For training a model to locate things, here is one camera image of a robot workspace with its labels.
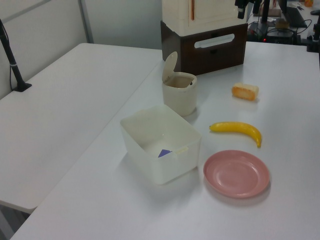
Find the white cabinet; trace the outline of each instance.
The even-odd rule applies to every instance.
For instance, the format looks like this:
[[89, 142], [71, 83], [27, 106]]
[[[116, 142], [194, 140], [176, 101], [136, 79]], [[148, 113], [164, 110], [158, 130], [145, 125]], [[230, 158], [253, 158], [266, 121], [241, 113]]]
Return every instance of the white cabinet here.
[[162, 21], [183, 37], [245, 24], [247, 18], [238, 18], [235, 0], [162, 0]]

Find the purple triangle block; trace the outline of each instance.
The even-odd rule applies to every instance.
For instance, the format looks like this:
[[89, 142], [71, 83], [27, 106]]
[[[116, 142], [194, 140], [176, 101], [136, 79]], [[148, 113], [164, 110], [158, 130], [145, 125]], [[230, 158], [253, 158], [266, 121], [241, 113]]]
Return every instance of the purple triangle block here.
[[168, 153], [171, 153], [171, 152], [172, 152], [172, 151], [162, 149], [161, 152], [160, 152], [160, 154], [159, 154], [159, 156], [158, 156], [158, 158], [160, 158], [160, 157], [162, 157], [162, 156], [164, 156], [164, 155], [166, 155], [166, 154], [168, 154]]

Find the black stand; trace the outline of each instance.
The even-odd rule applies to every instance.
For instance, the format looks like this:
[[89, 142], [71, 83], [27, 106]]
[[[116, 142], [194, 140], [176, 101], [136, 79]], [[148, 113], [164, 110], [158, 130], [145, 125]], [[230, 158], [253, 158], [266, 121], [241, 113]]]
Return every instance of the black stand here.
[[12, 68], [13, 74], [17, 82], [17, 85], [13, 90], [17, 92], [23, 92], [24, 90], [30, 88], [32, 85], [30, 83], [24, 82], [24, 80], [22, 79], [14, 54], [12, 53], [12, 50], [10, 48], [9, 40], [7, 39], [5, 29], [3, 27], [3, 23], [1, 19], [0, 19], [0, 40], [2, 42], [4, 51], [10, 63], [10, 67]]
[[306, 51], [311, 53], [319, 53], [320, 10], [312, 11], [310, 12], [310, 14], [319, 16], [319, 18], [318, 18], [318, 22], [313, 26], [314, 35], [312, 38], [312, 43], [309, 43], [306, 45]]
[[270, 4], [270, 0], [264, 1], [261, 22], [253, 22], [250, 26], [250, 29], [255, 31], [258, 36], [261, 35], [262, 38], [265, 38], [268, 33], [269, 25], [267, 21], [268, 21], [269, 4]]

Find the pink plate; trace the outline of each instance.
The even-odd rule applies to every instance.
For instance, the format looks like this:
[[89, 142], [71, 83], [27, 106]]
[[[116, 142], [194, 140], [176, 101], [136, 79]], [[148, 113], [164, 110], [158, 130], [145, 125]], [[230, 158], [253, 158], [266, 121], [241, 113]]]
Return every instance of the pink plate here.
[[261, 193], [269, 183], [267, 166], [256, 156], [239, 150], [213, 154], [203, 173], [219, 193], [232, 198], [249, 198]]

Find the brown drawer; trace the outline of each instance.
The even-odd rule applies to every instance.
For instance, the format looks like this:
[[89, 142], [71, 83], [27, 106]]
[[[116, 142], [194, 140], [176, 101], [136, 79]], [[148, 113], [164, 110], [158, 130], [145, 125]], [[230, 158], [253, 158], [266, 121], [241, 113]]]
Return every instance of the brown drawer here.
[[[213, 31], [179, 36], [161, 21], [162, 58], [166, 60], [172, 52], [178, 53], [176, 72], [200, 75], [244, 63], [248, 24], [226, 27]], [[231, 42], [195, 48], [203, 40], [234, 34]]]

